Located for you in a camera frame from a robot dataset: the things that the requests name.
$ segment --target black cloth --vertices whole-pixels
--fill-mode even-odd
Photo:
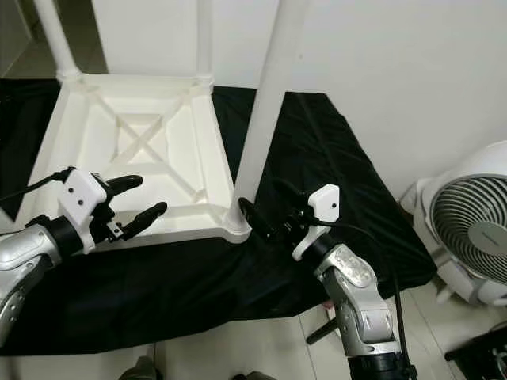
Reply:
[[[58,93],[53,79],[0,81],[0,196],[26,187]],[[2,204],[12,219],[21,200]]]
[[[12,82],[3,83],[2,92],[16,87]],[[34,91],[34,97],[44,103],[41,121],[24,125],[27,111],[18,103],[10,107],[7,102],[2,108],[7,117],[0,114],[2,129],[21,127],[34,135],[44,133],[45,107],[48,99],[54,104],[58,90],[54,82],[30,83],[20,82],[19,86],[48,89],[44,99]],[[253,89],[218,86],[213,93],[233,178],[254,96]],[[5,125],[4,120],[17,123]],[[37,148],[21,149],[25,143],[16,135],[10,133],[3,149],[7,146],[22,157],[29,154],[33,158]],[[1,167],[3,184],[18,175],[27,178],[33,160],[22,161],[25,167],[19,173]],[[284,99],[257,194],[258,205],[270,218],[280,220],[284,208],[273,189],[275,177],[302,190],[325,183],[340,186],[340,220],[368,230],[383,247],[357,231],[333,230],[332,234],[373,266],[382,296],[393,294],[386,260],[397,271],[401,288],[422,285],[435,273],[424,246],[326,95],[287,93]],[[69,259],[47,273],[27,297],[0,354],[78,354],[126,348],[202,332],[231,320],[293,316],[326,298],[320,283],[290,252],[266,245],[255,234],[241,245],[213,238],[95,253]]]

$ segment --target black cable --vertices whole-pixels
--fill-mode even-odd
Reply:
[[[40,180],[39,182],[36,182],[35,184],[31,184],[30,186],[23,188],[22,190],[19,190],[17,192],[13,192],[7,196],[4,196],[0,198],[0,203],[5,202],[6,200],[10,200],[11,198],[14,198],[15,196],[21,196],[23,194],[26,194],[27,192],[31,192],[35,190],[36,188],[39,188],[41,186],[44,186],[46,183],[53,181],[53,176],[49,176],[44,178],[43,180]]]
[[[380,241],[377,240],[375,236],[373,236],[373,234],[358,226],[354,226],[353,224],[341,222],[326,222],[316,218],[311,218],[311,224],[315,224],[316,226],[325,226],[334,228],[348,228],[351,230],[361,232],[363,235],[368,236],[383,250],[382,244],[380,243]],[[389,272],[391,273],[391,277],[393,279],[393,286],[395,289],[396,319],[398,320],[398,335],[400,348],[402,350],[403,359],[405,360],[406,369],[410,372],[410,378],[412,378],[413,380],[417,380],[417,372],[415,370],[415,367],[410,362],[409,352],[406,347],[405,325],[403,323],[402,298],[399,290],[398,276],[396,275],[396,271],[393,268],[392,263],[389,260],[386,260],[386,262],[389,267]]]
[[[3,234],[0,234],[0,237],[2,236],[6,236],[6,235],[12,235],[12,234],[17,234],[18,232],[21,232],[22,230],[19,230],[19,231],[12,231],[12,232],[4,232]]]
[[[26,188],[23,188],[22,190],[19,190],[17,192],[13,192],[7,196],[3,196],[0,198],[0,203],[5,202],[6,200],[9,200],[15,196],[22,196],[23,194],[26,194],[27,192],[32,192],[33,190],[40,188],[41,186],[44,186],[45,184],[51,182],[51,181],[60,181],[64,182],[71,173],[72,170],[74,170],[75,167],[69,166],[67,169],[62,170],[60,172],[54,172],[51,176],[45,177],[39,182],[36,182],[35,184],[31,184],[30,186],[27,186]]]
[[[318,120],[313,115],[313,112],[311,111],[310,106],[308,105],[308,103],[304,97],[304,94],[297,93],[296,96],[299,100],[299,103],[301,104],[301,107],[304,111],[305,116],[307,117],[308,123],[310,124],[310,127],[314,132],[315,138],[320,143],[322,153],[324,154],[324,156],[326,157],[326,159],[329,163],[331,172],[334,174],[336,181],[338,183],[341,183],[342,184],[341,186],[346,187],[347,181],[341,180],[343,176],[340,174],[341,171],[338,170],[337,161],[334,159],[333,155],[331,154],[331,149],[326,144],[326,140],[325,140],[322,132],[320,131],[320,127],[318,125]],[[347,124],[347,121],[345,120],[345,118],[340,114],[337,114],[337,115],[343,120],[342,123],[344,123],[345,126],[348,127],[348,124]],[[363,230],[362,228],[360,228],[358,226],[354,226],[352,224],[347,224],[347,223],[332,223],[332,222],[329,223],[329,222],[324,222],[324,221],[319,221],[319,222],[321,223],[320,226],[329,226],[329,227],[337,227],[337,228],[343,227],[343,228],[349,228],[351,230],[357,230],[357,231],[363,233],[364,235],[368,236],[369,238],[371,238],[373,241],[375,241],[377,244],[379,244],[380,247],[382,247],[382,245],[379,243],[379,241],[372,234],[370,234],[369,232],[367,232],[366,230]],[[389,263],[389,266],[390,266],[389,270],[391,272],[391,275],[393,276],[393,284],[395,285],[395,295],[396,295],[396,287],[398,286],[398,278],[396,277],[395,271],[392,268],[391,263]],[[398,304],[396,305],[396,315],[397,316],[398,316],[398,309],[401,310],[401,302],[399,303],[399,308],[398,308]],[[403,330],[403,332],[402,332],[402,334],[403,334],[403,338],[402,338],[401,337],[402,334],[399,331],[399,326],[400,326],[400,324],[398,323],[398,332],[400,333],[400,345],[402,345],[401,344],[402,339],[405,340],[405,330]],[[406,355],[406,358],[408,358],[407,352],[404,353],[402,351],[402,354]],[[417,373],[415,372],[415,367],[412,367],[412,368],[413,368],[412,369],[412,372],[413,372],[412,379],[416,380]]]

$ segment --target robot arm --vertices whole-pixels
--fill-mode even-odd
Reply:
[[[62,260],[87,254],[101,241],[127,240],[145,230],[166,209],[157,203],[122,226],[109,207],[112,198],[140,186],[139,176],[104,181],[96,173],[69,168],[59,197],[62,216],[34,218],[27,228],[0,241],[0,346],[17,320],[28,292]]]
[[[281,226],[270,226],[247,199],[239,200],[240,208],[254,231],[267,241],[287,243],[293,258],[306,264],[326,289],[352,380],[414,380],[417,372],[401,353],[372,267],[328,234],[339,216],[339,188],[327,184],[303,194],[283,181],[276,188],[294,207]]]

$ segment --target white wall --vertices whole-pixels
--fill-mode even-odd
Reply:
[[[113,73],[191,74],[195,2],[93,0]],[[216,83],[256,86],[274,0],[215,0]],[[329,94],[395,196],[507,139],[505,0],[314,0],[291,89]]]
[[[32,39],[17,0],[0,0],[0,77]]]

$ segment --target tile floor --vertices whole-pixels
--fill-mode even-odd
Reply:
[[[63,26],[78,66],[85,72],[107,71],[89,0],[68,2]],[[55,64],[40,28],[7,78],[53,78]],[[457,298],[437,305],[438,282],[404,291],[402,301],[411,359],[421,380],[464,379],[443,353],[507,319],[507,309],[473,307]],[[168,379],[226,380],[238,372],[264,371],[280,380],[349,378],[340,340],[334,334],[313,346],[304,338],[325,323],[318,306],[298,317],[235,321],[194,336],[99,355],[0,358],[0,378],[7,380],[113,380],[140,355],[152,355]]]

